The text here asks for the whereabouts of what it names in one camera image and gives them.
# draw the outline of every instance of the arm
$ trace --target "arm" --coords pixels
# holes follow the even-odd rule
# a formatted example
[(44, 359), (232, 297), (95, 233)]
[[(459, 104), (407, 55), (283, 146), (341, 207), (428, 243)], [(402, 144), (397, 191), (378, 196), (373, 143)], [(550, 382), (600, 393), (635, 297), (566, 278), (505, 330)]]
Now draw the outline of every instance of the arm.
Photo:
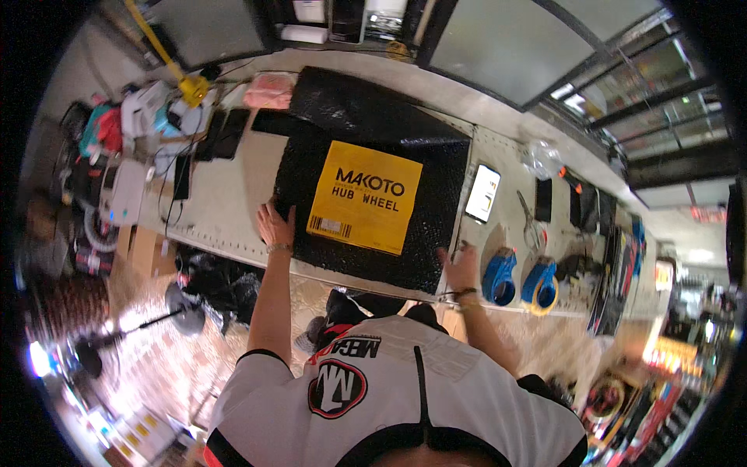
[(288, 213), (288, 222), (272, 204), (263, 204), (257, 211), (259, 232), (268, 247), (287, 245), (288, 249), (273, 250), (267, 257), (267, 270), (254, 305), (249, 326), (247, 350), (266, 349), (276, 353), (286, 365), (291, 363), (291, 288), (290, 267), (296, 207)]
[[(473, 288), (477, 283), (477, 250), (472, 245), (461, 249), (459, 258), (454, 262), (448, 260), (446, 250), (438, 249), (438, 257), (444, 265), (446, 280), (456, 292)], [(485, 309), (475, 292), (460, 294), (459, 312), (465, 319), (465, 330), (469, 344), (485, 353), (494, 362), (503, 367), (513, 377), (517, 376), (519, 359), (518, 348), (509, 337), (498, 337), (494, 324), (488, 319)]]

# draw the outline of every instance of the white jersey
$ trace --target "white jersey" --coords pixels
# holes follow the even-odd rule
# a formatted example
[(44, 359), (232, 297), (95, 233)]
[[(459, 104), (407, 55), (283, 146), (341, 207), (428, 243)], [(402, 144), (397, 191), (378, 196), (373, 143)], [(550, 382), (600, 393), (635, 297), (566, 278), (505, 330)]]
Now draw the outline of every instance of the white jersey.
[(369, 465), (423, 443), (476, 450), (499, 466), (577, 466), (586, 455), (572, 411), (523, 389), (483, 352), (396, 315), (341, 334), (300, 378), (275, 353), (248, 352), (210, 432), (211, 467)]

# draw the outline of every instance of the hand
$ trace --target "hand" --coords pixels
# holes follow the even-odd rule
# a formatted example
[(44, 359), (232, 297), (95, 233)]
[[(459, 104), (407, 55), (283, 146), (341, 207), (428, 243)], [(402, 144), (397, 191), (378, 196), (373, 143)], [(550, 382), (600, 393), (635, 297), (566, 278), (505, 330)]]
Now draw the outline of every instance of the hand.
[(288, 222), (285, 222), (271, 202), (260, 205), (257, 209), (257, 224), (262, 240), (268, 246), (274, 244), (293, 246), (293, 236), (296, 232), (296, 206), (291, 206), (288, 212)]
[(449, 255), (443, 248), (436, 253), (444, 267), (446, 282), (455, 292), (466, 288), (474, 288), (477, 284), (477, 249), (474, 245), (466, 244), (456, 254), (456, 261), (449, 261)]

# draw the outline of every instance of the scissors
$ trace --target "scissors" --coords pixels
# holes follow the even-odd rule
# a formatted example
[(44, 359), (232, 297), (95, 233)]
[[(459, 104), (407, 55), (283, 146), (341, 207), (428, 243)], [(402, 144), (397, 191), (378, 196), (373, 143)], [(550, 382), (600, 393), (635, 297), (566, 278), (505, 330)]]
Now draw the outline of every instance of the scissors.
[(534, 215), (529, 210), (527, 202), (524, 201), (524, 195), (522, 195), (519, 190), (516, 191), (516, 194), (518, 195), (518, 200), (521, 203), (521, 207), (524, 208), (524, 216), (527, 219), (527, 222), (524, 225), (524, 241), (532, 250), (532, 253), (536, 253), (547, 241), (545, 229), (542, 228), (539, 222), (534, 220)]

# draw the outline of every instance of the phone screen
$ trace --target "phone screen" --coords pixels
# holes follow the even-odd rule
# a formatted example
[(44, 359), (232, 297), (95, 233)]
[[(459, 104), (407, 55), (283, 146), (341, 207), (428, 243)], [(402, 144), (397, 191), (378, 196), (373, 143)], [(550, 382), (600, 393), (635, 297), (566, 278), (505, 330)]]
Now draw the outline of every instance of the phone screen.
[(488, 222), (488, 216), (495, 201), (495, 192), (498, 190), (498, 182), (500, 182), (498, 172), (484, 165), (477, 168), (472, 191), (467, 199), (467, 208), (465, 209), (467, 214), (483, 222)]

